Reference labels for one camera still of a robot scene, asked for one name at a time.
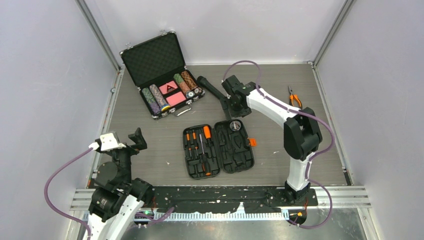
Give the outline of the round tape measure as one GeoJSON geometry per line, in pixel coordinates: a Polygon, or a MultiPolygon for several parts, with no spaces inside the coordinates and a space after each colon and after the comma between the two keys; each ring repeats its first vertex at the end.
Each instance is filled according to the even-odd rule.
{"type": "Polygon", "coordinates": [[[229,123],[229,128],[232,131],[239,131],[242,128],[242,123],[238,120],[233,120],[229,123]]]}

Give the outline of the long black orange screwdriver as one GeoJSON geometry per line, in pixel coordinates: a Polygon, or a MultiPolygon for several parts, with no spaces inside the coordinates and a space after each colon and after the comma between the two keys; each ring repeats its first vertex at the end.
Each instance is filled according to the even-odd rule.
{"type": "Polygon", "coordinates": [[[208,125],[205,125],[203,127],[203,133],[206,138],[206,141],[210,144],[212,142],[212,135],[211,135],[211,129],[208,125]]]}

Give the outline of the small black orange screwdriver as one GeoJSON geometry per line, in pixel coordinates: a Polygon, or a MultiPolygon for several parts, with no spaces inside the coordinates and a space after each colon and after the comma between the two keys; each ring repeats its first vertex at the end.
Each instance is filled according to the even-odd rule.
{"type": "Polygon", "coordinates": [[[186,136],[186,145],[187,145],[187,149],[188,149],[188,152],[189,152],[189,156],[192,159],[193,153],[192,153],[192,144],[191,144],[190,133],[187,132],[185,136],[186,136]]]}
{"type": "Polygon", "coordinates": [[[197,158],[199,156],[199,153],[198,153],[199,145],[198,145],[198,141],[197,141],[197,138],[196,138],[196,132],[194,130],[192,130],[191,134],[192,134],[192,137],[193,137],[193,146],[194,146],[193,151],[194,151],[195,157],[197,158]]]}

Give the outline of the orange case latch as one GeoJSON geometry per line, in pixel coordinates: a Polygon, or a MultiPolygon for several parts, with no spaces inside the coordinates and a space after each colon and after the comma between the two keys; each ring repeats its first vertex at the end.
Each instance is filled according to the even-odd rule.
{"type": "Polygon", "coordinates": [[[250,147],[256,147],[257,146],[257,141],[255,138],[248,138],[248,145],[250,147]]]}

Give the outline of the black plastic tool case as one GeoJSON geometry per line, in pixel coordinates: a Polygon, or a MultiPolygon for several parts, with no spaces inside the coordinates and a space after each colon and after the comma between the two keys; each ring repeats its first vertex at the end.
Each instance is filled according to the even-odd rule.
{"type": "Polygon", "coordinates": [[[234,174],[251,169],[255,164],[253,147],[248,145],[248,133],[244,123],[239,131],[232,131],[230,129],[230,122],[234,120],[219,121],[210,126],[209,124],[195,125],[185,128],[182,132],[183,151],[185,154],[184,160],[187,173],[190,178],[194,180],[212,178],[225,172],[227,174],[234,174]],[[211,143],[208,143],[203,132],[203,127],[209,126],[211,132],[211,143]],[[198,142],[198,157],[195,157],[192,131],[196,133],[198,142]],[[192,158],[190,158],[186,133],[190,134],[190,143],[192,148],[192,158]],[[201,155],[202,150],[200,146],[199,134],[202,135],[203,148],[207,161],[210,164],[211,176],[205,176],[202,168],[201,155]]]}

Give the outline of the orange handled pliers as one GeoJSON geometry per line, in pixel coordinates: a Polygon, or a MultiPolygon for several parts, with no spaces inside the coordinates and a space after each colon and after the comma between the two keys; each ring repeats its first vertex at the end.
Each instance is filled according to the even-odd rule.
{"type": "Polygon", "coordinates": [[[288,92],[289,92],[289,104],[292,107],[297,107],[299,109],[302,109],[303,108],[302,102],[299,99],[298,95],[294,93],[290,85],[288,86],[288,92]]]}

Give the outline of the black orange medium screwdriver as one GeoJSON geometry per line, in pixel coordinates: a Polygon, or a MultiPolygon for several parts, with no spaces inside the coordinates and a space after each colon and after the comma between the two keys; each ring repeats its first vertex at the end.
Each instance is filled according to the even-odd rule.
{"type": "Polygon", "coordinates": [[[203,138],[202,138],[202,135],[200,133],[199,133],[199,141],[200,141],[200,144],[199,144],[200,149],[201,149],[201,152],[202,152],[201,157],[200,157],[200,162],[202,164],[202,169],[203,169],[205,176],[209,177],[209,176],[212,175],[212,171],[211,171],[210,164],[208,162],[207,156],[206,156],[205,151],[204,151],[203,138]]]}

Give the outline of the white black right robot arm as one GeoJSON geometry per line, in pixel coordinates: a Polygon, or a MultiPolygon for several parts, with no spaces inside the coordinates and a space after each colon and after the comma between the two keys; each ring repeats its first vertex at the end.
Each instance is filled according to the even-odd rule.
{"type": "Polygon", "coordinates": [[[282,127],[283,147],[290,157],[284,194],[288,203],[299,205],[311,186],[311,158],[323,140],[314,111],[284,103],[254,82],[241,83],[235,75],[223,80],[221,85],[236,116],[244,117],[256,110],[282,127]]]}

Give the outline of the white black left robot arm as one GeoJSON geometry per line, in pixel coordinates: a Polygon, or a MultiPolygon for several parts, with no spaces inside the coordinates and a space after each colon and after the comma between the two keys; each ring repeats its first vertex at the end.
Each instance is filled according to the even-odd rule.
{"type": "Polygon", "coordinates": [[[111,157],[97,168],[96,189],[88,206],[87,240],[119,240],[141,207],[148,207],[154,199],[153,186],[132,177],[132,156],[147,149],[141,128],[128,138],[133,144],[120,142],[116,132],[102,134],[90,148],[111,157]]]}

